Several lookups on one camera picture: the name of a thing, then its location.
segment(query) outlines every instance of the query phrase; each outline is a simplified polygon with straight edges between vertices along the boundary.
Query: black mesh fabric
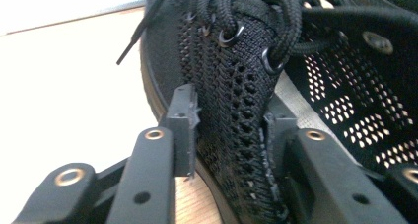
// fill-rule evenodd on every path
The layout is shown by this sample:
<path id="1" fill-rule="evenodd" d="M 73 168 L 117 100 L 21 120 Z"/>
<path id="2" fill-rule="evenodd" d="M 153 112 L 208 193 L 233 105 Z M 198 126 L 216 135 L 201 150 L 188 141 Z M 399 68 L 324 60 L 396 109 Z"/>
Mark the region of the black mesh fabric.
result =
<path id="1" fill-rule="evenodd" d="M 221 47 L 222 29 L 215 22 L 205 36 L 198 17 L 189 20 L 188 2 L 165 1 L 142 38 L 143 63 L 152 65 L 167 102 L 175 87 L 196 86 L 201 107 L 197 152 L 240 220 L 279 223 L 286 219 L 287 209 L 280 201 L 261 131 L 278 76 L 266 73 L 261 53 L 277 44 L 280 17 L 260 0 L 234 0 L 230 8 L 244 33 L 233 46 Z"/>
<path id="2" fill-rule="evenodd" d="M 286 70 L 348 151 L 380 173 L 394 164 L 418 162 L 418 44 L 416 36 L 401 37 L 405 30 L 392 30 L 397 32 L 386 36 L 394 45 L 391 55 L 369 48 L 359 38 L 360 27 L 346 32 L 348 40 L 334 48 L 293 58 Z M 304 40 L 320 32 L 307 27 Z"/>
<path id="3" fill-rule="evenodd" d="M 255 18 L 235 17 L 245 31 L 231 48 L 219 46 L 215 34 L 204 37 L 198 23 L 182 19 L 180 28 L 185 32 L 178 51 L 183 78 L 184 83 L 196 85 L 202 107 L 198 153 L 227 200 L 241 220 L 274 223 L 283 208 L 274 201 L 278 193 L 272 193 L 277 187 L 273 177 L 266 176 L 271 171 L 260 125 L 277 77 L 266 74 L 260 55 L 275 34 Z M 220 31 L 213 27 L 213 33 Z"/>

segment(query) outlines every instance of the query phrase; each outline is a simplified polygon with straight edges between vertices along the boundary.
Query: mounting hole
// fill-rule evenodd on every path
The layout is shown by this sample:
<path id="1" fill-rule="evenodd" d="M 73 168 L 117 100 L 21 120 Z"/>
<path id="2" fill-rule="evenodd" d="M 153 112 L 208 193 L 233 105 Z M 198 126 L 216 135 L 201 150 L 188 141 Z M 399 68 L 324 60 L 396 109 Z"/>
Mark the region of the mounting hole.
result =
<path id="1" fill-rule="evenodd" d="M 77 183 L 85 175 L 85 172 L 80 168 L 72 168 L 65 170 L 55 178 L 55 184 L 59 187 L 67 187 Z"/>
<path id="2" fill-rule="evenodd" d="M 354 199 L 356 202 L 361 203 L 361 204 L 363 204 L 363 205 L 368 205 L 368 204 L 370 204 L 369 199 L 368 199 L 368 198 L 366 198 L 364 195 L 359 194 L 359 193 L 354 193 L 354 194 L 353 194 L 353 199 Z"/>
<path id="3" fill-rule="evenodd" d="M 149 201 L 150 198 L 151 198 L 151 194 L 145 191 L 145 192 L 140 192 L 136 194 L 135 197 L 133 198 L 133 201 L 136 204 L 144 204 L 147 201 Z"/>
<path id="4" fill-rule="evenodd" d="M 311 140 L 322 141 L 325 140 L 325 135 L 318 131 L 307 131 L 307 137 Z"/>
<path id="5" fill-rule="evenodd" d="M 391 55 L 393 54 L 393 45 L 389 39 L 372 32 L 363 32 L 363 39 L 366 44 L 379 53 Z"/>
<path id="6" fill-rule="evenodd" d="M 164 132 L 161 130 L 151 130 L 145 134 L 145 138 L 149 140 L 157 140 L 164 136 Z"/>
<path id="7" fill-rule="evenodd" d="M 403 169 L 403 176 L 405 176 L 409 181 L 418 184 L 418 170 L 413 168 Z"/>

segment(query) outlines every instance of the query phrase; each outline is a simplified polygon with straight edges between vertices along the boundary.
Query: black shoelace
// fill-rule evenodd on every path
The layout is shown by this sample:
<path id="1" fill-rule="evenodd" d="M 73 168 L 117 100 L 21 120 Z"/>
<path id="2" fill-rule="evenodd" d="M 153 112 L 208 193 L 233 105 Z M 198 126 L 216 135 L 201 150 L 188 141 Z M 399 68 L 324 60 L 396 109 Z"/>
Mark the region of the black shoelace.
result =
<path id="1" fill-rule="evenodd" d="M 331 34 L 331 37 L 324 37 L 312 42 L 299 42 L 302 32 L 302 12 L 305 4 L 309 4 L 312 8 L 321 8 L 319 0 L 263 0 L 269 5 L 275 7 L 278 14 L 283 15 L 284 28 L 281 33 L 282 38 L 278 40 L 277 45 L 266 47 L 262 59 L 263 64 L 270 74 L 280 73 L 291 55 L 312 54 L 322 51 L 332 46 L 337 33 Z M 348 5 L 348 0 L 326 0 L 333 6 Z M 120 55 L 116 64 L 120 64 L 130 49 L 139 40 L 144 30 L 153 21 L 154 16 L 160 9 L 164 0 L 155 0 L 154 4 L 147 11 L 141 23 L 132 35 L 130 44 Z M 223 29 L 219 35 L 220 45 L 228 47 L 234 44 L 244 29 L 239 21 L 234 18 L 232 12 L 233 0 L 219 0 L 216 14 L 209 12 L 211 0 L 192 0 L 190 1 L 188 18 L 194 19 L 198 17 L 202 23 L 202 33 L 209 34 L 211 25 L 215 21 Z"/>

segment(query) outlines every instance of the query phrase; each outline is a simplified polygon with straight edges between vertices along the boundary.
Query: shoe sole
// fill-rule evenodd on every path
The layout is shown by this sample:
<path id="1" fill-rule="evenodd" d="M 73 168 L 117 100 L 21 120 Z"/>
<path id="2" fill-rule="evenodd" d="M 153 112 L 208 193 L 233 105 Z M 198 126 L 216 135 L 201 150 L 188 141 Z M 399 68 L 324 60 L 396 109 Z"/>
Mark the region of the shoe sole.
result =
<path id="1" fill-rule="evenodd" d="M 147 60 L 147 49 L 143 47 L 141 44 L 141 74 L 142 74 L 142 81 L 144 84 L 144 90 L 147 97 L 148 104 L 151 106 L 151 110 L 154 114 L 154 117 L 160 121 L 163 115 L 167 112 L 168 103 L 165 101 L 163 94 L 160 92 L 158 88 L 157 81 L 155 80 L 153 70 L 150 67 L 150 63 Z M 209 169 L 204 165 L 202 159 L 197 156 L 196 161 L 196 172 L 205 182 L 205 184 L 209 187 L 211 191 L 216 205 L 218 207 L 218 211 L 221 215 L 221 218 L 224 223 L 231 223 L 231 224 L 238 224 L 240 223 L 237 215 L 232 210 L 231 206 L 228 204 L 229 202 L 222 194 L 220 186 L 218 182 L 211 176 Z"/>

